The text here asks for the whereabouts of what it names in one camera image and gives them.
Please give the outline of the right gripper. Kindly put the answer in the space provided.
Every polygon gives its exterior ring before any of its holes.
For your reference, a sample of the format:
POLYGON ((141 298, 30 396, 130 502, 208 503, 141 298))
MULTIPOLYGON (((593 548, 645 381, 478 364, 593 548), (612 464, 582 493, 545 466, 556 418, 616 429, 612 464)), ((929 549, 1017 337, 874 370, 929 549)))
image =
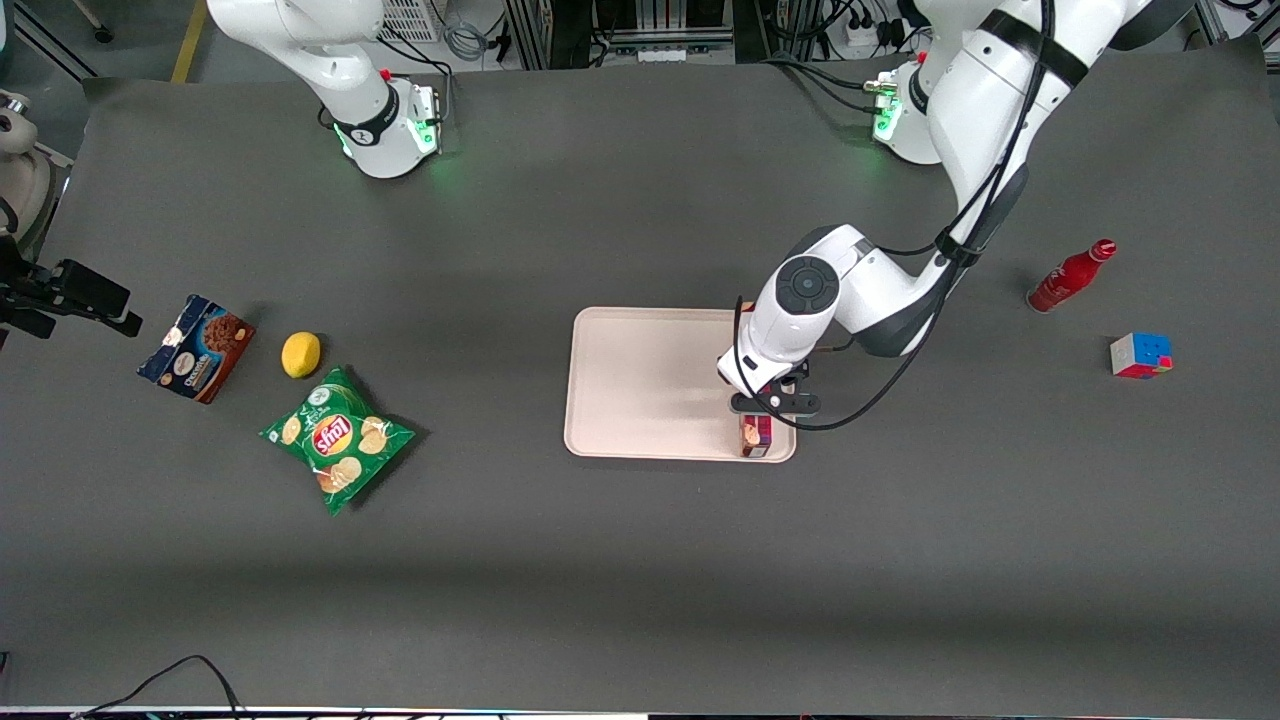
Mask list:
MULTIPOLYGON (((58 264, 52 273, 26 259, 12 236, 1 237, 3 297, 22 304, 55 304, 64 315, 99 322, 123 336, 137 336, 142 318, 129 307, 131 291, 91 268, 74 261, 58 264)), ((1 323, 40 340, 49 340, 56 320, 28 307, 3 307, 1 323)))

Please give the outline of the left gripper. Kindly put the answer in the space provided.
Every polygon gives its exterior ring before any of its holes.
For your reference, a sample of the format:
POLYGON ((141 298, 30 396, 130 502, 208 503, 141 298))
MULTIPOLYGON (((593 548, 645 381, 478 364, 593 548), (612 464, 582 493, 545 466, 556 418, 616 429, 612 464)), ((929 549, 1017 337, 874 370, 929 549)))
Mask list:
POLYGON ((737 393, 756 395, 805 359, 805 354, 790 354, 777 359, 756 347, 751 340, 737 340, 718 357, 718 373, 737 393))

